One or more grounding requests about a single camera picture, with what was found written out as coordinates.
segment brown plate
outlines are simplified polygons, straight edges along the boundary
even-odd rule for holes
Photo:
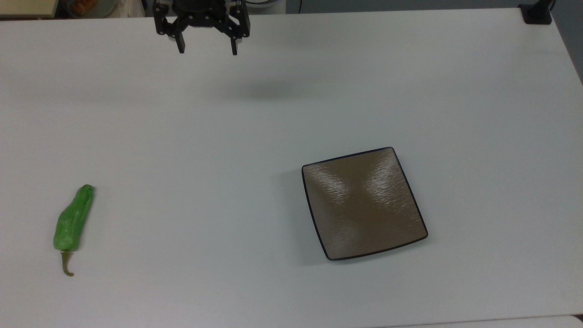
[[[392,147],[304,165],[301,174],[329,260],[384,252],[427,237]]]

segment pepper stem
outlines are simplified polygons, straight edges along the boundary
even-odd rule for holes
[[[75,275],[74,273],[70,273],[69,270],[67,270],[67,263],[69,263],[69,257],[71,254],[72,253],[68,250],[61,252],[61,258],[63,259],[63,272],[69,277],[73,277]]]

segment white table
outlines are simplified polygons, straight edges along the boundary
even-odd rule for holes
[[[583,88],[518,9],[0,22],[0,326],[377,327],[583,312]],[[392,146],[429,230],[330,262],[300,168]],[[65,276],[54,225],[96,186]]]

